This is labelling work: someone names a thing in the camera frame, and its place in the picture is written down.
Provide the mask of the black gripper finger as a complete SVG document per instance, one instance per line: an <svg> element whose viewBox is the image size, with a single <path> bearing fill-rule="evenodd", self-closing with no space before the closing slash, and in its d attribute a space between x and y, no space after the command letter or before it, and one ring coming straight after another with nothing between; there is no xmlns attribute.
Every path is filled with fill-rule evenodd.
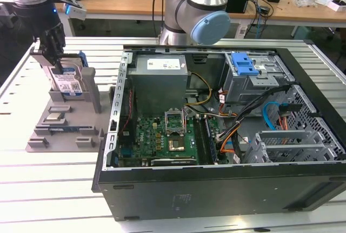
<svg viewBox="0 0 346 233"><path fill-rule="evenodd" d="M59 23L54 28L54 42L55 42L55 55L56 55L56 64L55 68L56 71L54 71L55 74L62 74L62 65L61 65L61 58L64 54L64 47L65 47L65 33L63 24Z"/></svg>
<svg viewBox="0 0 346 233"><path fill-rule="evenodd" d="M40 50L50 65L55 65L56 63L54 46L55 42L52 30L44 31L40 35Z"/></svg>

